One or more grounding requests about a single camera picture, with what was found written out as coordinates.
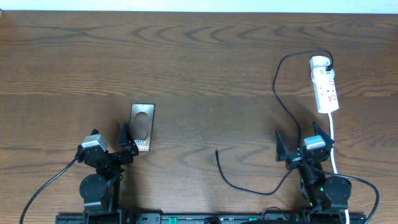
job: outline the white power strip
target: white power strip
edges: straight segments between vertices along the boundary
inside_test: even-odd
[[[314,56],[310,60],[311,79],[319,113],[331,113],[338,109],[335,71],[327,71],[328,65],[330,60],[324,56]]]

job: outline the power strip switch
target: power strip switch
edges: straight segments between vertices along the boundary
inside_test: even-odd
[[[327,71],[329,65],[330,60],[324,56],[314,56],[310,60],[311,79],[319,113],[331,113],[338,109],[335,71]]]

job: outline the wood grain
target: wood grain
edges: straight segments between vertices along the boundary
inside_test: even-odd
[[[274,160],[274,131],[294,148],[297,130],[271,92],[279,60],[308,49],[335,58],[334,113],[341,173],[381,194],[372,223],[398,219],[398,20],[360,14],[6,12],[0,19],[0,219],[15,223],[33,193],[69,163],[93,128],[118,150],[131,103],[155,103],[152,152],[135,158],[121,201],[163,212],[261,212],[307,206],[293,172]],[[311,55],[290,58],[276,89],[302,125],[327,130],[309,79]],[[328,162],[325,169],[330,170]],[[81,212],[82,164],[45,189],[26,223]],[[350,210],[368,214],[373,191],[353,183]]]

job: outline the wooden table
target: wooden table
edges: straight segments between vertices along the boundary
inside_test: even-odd
[[[5,12],[0,19],[0,219],[16,223],[34,192],[63,169],[93,128],[119,150],[131,104],[155,103],[151,153],[126,167],[121,203],[163,212],[262,212],[308,206],[294,171],[275,161],[275,130],[295,148],[297,128],[271,84],[279,60],[328,49],[340,109],[336,161],[381,194],[372,223],[398,214],[398,17],[360,14]],[[303,136],[317,113],[308,60],[287,59],[276,90]],[[331,170],[330,162],[324,169]],[[26,223],[81,212],[79,184],[95,170],[75,164],[33,202]],[[353,182],[349,209],[368,214],[374,192]]]

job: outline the power outlet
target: power outlet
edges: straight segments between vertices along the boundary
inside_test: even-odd
[[[329,64],[330,60],[324,56],[314,56],[310,60],[311,79],[319,113],[331,113],[339,108],[333,79],[335,71],[326,71]]]

